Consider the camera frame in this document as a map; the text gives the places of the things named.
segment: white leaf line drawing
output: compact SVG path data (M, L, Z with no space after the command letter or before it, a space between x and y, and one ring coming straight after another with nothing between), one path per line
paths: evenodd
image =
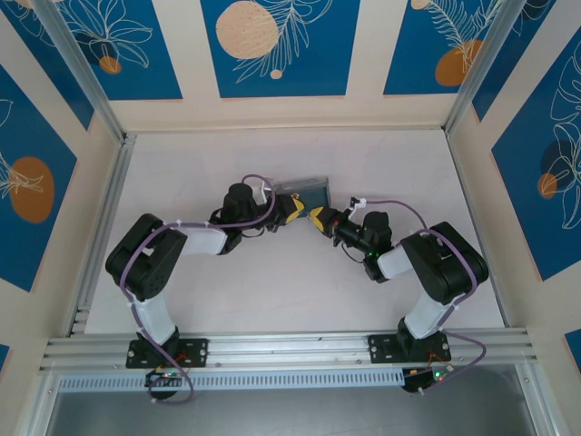
M317 13L313 14L316 4L325 1L326 4ZM253 4L263 8L276 23L276 41L268 53L253 57L238 59L238 64L232 71L241 72L236 83L259 74L264 77L271 74L272 78L280 78L286 68L292 64L293 57L300 57L301 46L309 48L310 39L307 26L315 23L322 18L332 6L333 0L251 0ZM251 35L245 35L244 41L240 42L245 47L268 44L264 40L264 34L261 32L261 25L264 25L264 16L256 18L255 25L251 24Z
M20 21L20 24L30 35L39 38L46 45L54 47L53 40L44 30L38 16L30 7L26 7L16 0L2 0L6 8Z
M529 1L525 3L523 6L523 10L518 15L517 21L512 26L512 30L518 35L521 36L523 31L523 25L525 21L538 21L545 16L545 13L548 10L548 7L551 5L553 0L544 0L545 3L543 5L535 5Z
M474 46L480 36L490 27L504 0L484 0L473 15L469 15L460 0L412 0L415 9L424 9L432 14L436 31L448 40L448 46L462 54L463 72L472 65Z
M5 111L4 118L0 122L0 128L2 128L6 121L8 121L13 104L14 102L10 100L0 100L0 109ZM15 193L18 193L19 188L30 189L42 193L44 191L43 187L38 185L42 180L42 175L40 177L31 178L17 172L8 164L2 156L2 153L0 153L0 198L4 199L10 191L13 190Z
M580 61L581 43L563 67L553 96L550 117L556 122L553 134L558 157L543 174L539 186L546 198L556 193L562 195L563 230L574 229L581 223L581 131L574 124L581 114Z
M16 0L2 0L31 35L54 47L34 11ZM125 19L125 0L63 0L55 4L81 46L90 64L106 73L121 72L120 60L149 66L149 57L139 46L149 41L153 29Z

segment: metal grate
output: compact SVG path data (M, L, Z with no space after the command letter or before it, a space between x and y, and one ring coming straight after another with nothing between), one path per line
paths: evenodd
M208 372L193 374L197 391L233 391L256 389L352 388L403 386L399 368L334 371ZM143 374L69 375L61 379L59 392L132 392L145 391ZM170 381L157 391L185 391L187 383Z

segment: white table surface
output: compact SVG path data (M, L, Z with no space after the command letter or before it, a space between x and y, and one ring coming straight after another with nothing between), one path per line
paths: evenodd
M140 134L107 254L143 213L166 222L207 220L228 187L247 173L276 182L326 175L334 207L343 209L352 195L398 199L428 225L450 222L478 247L440 130L248 130ZM394 240L419 227L397 205L375 209L389 213ZM359 211L355 220L362 223L370 210ZM183 256L165 292L181 332L332 332L395 329L422 288L413 272L372 282L362 265L333 248L305 218L243 240L226 256ZM502 327L490 282L446 325ZM103 267L85 332L134 331L126 301Z

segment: purple cable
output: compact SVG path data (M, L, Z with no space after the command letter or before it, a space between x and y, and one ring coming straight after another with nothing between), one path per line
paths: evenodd
M125 269L123 270L123 273L121 274L121 280L119 281L119 287L121 288L121 292L123 293L123 295L125 296L125 298L127 298L127 300L129 301L129 303L131 304L131 313L133 315L133 318L135 319L135 322L137 323L137 327L140 330L140 333L142 334L142 336L153 346L153 348L155 348L155 350L157 350L180 374L181 376L187 381L189 387L190 387L190 391L189 394L187 396L186 399L184 400L179 400L179 401L157 401L153 395L152 395L152 387L156 384L154 381L149 389L147 390L147 393L152 397L152 400L155 400L156 402L159 402L161 404L168 404L168 405L179 405L179 404L185 404L186 402L190 401L193 398L193 383L192 383L192 379L190 379L190 376L188 375L188 373L182 368L182 366L180 366L180 364L178 362L176 362L172 356L170 356L163 348L162 346L157 343L152 336L143 328L143 323L142 320L139 318L139 313L137 312L137 309L135 308L135 303L133 300L133 295L127 291L126 287L125 287L125 281L127 280L127 275L129 274L129 271L132 269L133 264L135 263L135 261L137 260L137 258L139 257L139 255L142 253L143 249L161 232L166 231L167 229L171 229L171 228L179 228L181 227L188 227L188 228L195 228L195 227L211 227L211 228L217 228L217 229L231 229L231 228L235 228L235 227L244 227L247 225L254 225L254 224L258 224L261 221L265 220L270 214L271 212L274 210L274 202L275 202L275 195L274 195L274 188L272 186L272 183L269 182L265 177L262 177L261 175L258 174L247 174L242 178L242 182L244 183L247 179L250 178L257 178L262 180L263 182L266 183L266 185L270 188L271 190L271 205L269 206L268 211L266 211L266 213L261 216L260 218L257 218L256 220L247 222L247 223L235 223L235 224L218 224L218 225L214 225L214 224L208 224L206 225L205 223L169 223L169 224L164 224L162 225L160 228L156 229L155 231L153 231L151 234L149 234L144 240L143 242L139 245L139 247L137 247L137 249L135 250L135 252L132 254L132 256L129 258L129 262L127 263L127 265L125 265Z
M424 219L422 218L422 216L419 214L418 211L416 211L413 207L411 207L409 204L403 203L399 200L382 200L382 201L375 201L375 202L371 202L371 201L367 201L367 204L399 204L409 210L411 210L417 217L418 219L421 221L422 225L424 226L423 229L419 230L417 233L422 234L422 233L430 233L433 234L434 236L436 236L438 239L440 239L440 241L442 241L448 248L450 251L452 251L452 253L456 256L456 258L460 261L460 263L462 264L462 266L464 267L464 269L466 270L466 272L468 273L468 277L470 278L470 282L472 284L472 287L470 288L470 291L468 291L464 296L458 298L455 302L453 302L450 307L448 308L448 310L444 313L444 316L439 320L438 322L438 329L441 329L442 325L444 324L444 322L446 322L448 320L448 318L450 317L450 315L454 312L454 310L456 309L456 307L461 303L464 302L466 299L470 298L474 292L476 292L476 289L478 287L478 281L476 279L476 275L472 272L472 269L470 268L470 265L468 264L467 260L464 258L464 256L462 255L462 253L458 250L458 248L456 248L454 246L454 244L443 234L441 234L440 232L437 232L435 230L429 229L428 226L426 225L426 222L424 221ZM476 345L479 345L480 348L482 348L482 353L480 353L480 355L471 363L469 363L468 365L466 365L464 368L462 368L461 370L452 373L449 377L446 378L446 380L451 379L452 377L455 377L459 374L461 374L462 372L464 372L465 370L467 370L468 368L475 366L476 364L478 364L480 361L482 361L482 359L484 359L484 357L487 355L487 346L480 342L477 341L476 339L471 339L468 338L467 336L463 336L461 334L458 333L453 333L453 332L449 332L448 330L441 330L442 333L451 336L453 338L457 338L460 339L462 341L467 341L467 342L472 342ZM415 375L420 375L420 374L424 374L426 372L429 372L431 370L424 370L421 372L417 372L415 374L408 374L405 376L405 378L408 377L412 377ZM434 383L431 386L427 387L426 389L424 389L422 391L428 391L430 389L433 389L435 386L438 386L441 383Z

